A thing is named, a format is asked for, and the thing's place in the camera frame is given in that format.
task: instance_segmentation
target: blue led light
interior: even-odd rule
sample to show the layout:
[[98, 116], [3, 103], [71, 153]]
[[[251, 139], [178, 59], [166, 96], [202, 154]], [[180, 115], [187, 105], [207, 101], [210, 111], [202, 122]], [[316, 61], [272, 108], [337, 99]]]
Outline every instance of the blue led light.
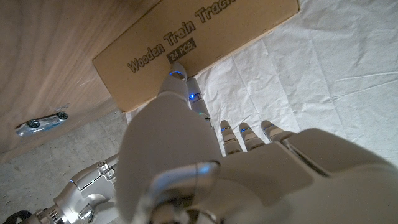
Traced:
[[246, 128], [246, 129], [242, 129], [241, 132], [244, 132], [245, 130], [250, 130], [250, 127]]
[[181, 72], [179, 72], [179, 71], [172, 71], [172, 72], [170, 72], [170, 73], [169, 73], [169, 75], [173, 75], [173, 73], [177, 73], [177, 74], [180, 74], [180, 75], [182, 75], [182, 73], [181, 73]]
[[[270, 128], [270, 127], [272, 127], [272, 126], [273, 126], [273, 125], [269, 126], [268, 128]], [[265, 129], [267, 129], [267, 128], [264, 128], [264, 130], [265, 130]]]

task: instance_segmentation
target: silver toy car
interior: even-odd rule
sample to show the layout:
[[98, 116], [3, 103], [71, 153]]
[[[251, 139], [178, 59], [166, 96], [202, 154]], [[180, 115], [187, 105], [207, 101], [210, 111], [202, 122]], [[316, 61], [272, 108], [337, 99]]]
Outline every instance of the silver toy car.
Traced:
[[44, 118], [32, 119], [26, 123], [21, 124], [15, 130], [19, 136], [27, 136], [39, 131], [48, 131], [60, 124], [62, 124], [68, 115], [65, 112], [58, 112]]

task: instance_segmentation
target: silver metal part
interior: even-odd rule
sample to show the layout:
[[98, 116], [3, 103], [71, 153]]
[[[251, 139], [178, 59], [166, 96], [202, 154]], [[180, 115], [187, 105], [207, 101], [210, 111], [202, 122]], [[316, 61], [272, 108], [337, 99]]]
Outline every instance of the silver metal part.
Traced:
[[261, 123], [261, 129], [270, 142], [280, 142], [282, 144], [284, 143], [283, 140], [295, 134], [291, 131], [282, 130], [278, 126], [272, 124], [270, 121], [263, 121]]
[[141, 195], [132, 223], [149, 223], [158, 208], [175, 211], [201, 202], [220, 173], [217, 162], [200, 162], [157, 175]]
[[248, 151], [265, 145], [265, 143], [254, 133], [247, 123], [241, 123], [239, 125], [239, 130], [241, 131], [244, 145]]
[[54, 199], [71, 224], [79, 219], [91, 219], [98, 205], [114, 197], [114, 168], [117, 162], [118, 156], [115, 155], [105, 162], [97, 162], [80, 171]]
[[189, 92], [189, 103], [191, 105], [191, 110], [202, 116], [206, 122], [209, 123], [210, 127], [214, 129], [209, 111], [203, 98], [201, 97], [201, 91], [196, 78], [189, 78], [187, 80], [187, 87]]
[[21, 224], [69, 224], [68, 219], [57, 205], [38, 210]]
[[235, 152], [242, 152], [242, 147], [232, 131], [229, 123], [227, 121], [222, 121], [220, 128], [223, 135], [225, 154], [230, 155], [234, 154]]
[[178, 62], [172, 64], [169, 75], [187, 81], [187, 72], [185, 68]]
[[68, 115], [65, 112], [59, 112], [44, 118], [33, 119], [21, 124], [15, 130], [19, 136], [28, 136], [37, 132], [48, 131], [58, 125], [61, 125]]
[[90, 206], [90, 204], [86, 205], [86, 207], [84, 207], [81, 212], [79, 212], [79, 214], [77, 214], [77, 217], [79, 217], [79, 219], [89, 219], [90, 217], [93, 216], [93, 208]]

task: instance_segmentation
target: wooden board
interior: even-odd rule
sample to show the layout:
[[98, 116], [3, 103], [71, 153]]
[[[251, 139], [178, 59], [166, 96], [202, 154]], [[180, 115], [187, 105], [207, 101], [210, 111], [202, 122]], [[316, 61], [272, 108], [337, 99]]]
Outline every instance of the wooden board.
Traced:
[[[158, 1], [0, 1], [1, 163], [116, 109], [92, 59]], [[58, 111], [61, 126], [15, 133]]]

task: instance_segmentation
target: cardboard box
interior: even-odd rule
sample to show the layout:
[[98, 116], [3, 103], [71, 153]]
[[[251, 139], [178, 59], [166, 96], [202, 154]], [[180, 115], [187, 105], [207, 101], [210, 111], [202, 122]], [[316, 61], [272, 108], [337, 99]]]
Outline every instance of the cardboard box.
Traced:
[[188, 76], [253, 42], [299, 10], [297, 0], [163, 0], [94, 60], [123, 112], [153, 99], [180, 62]]

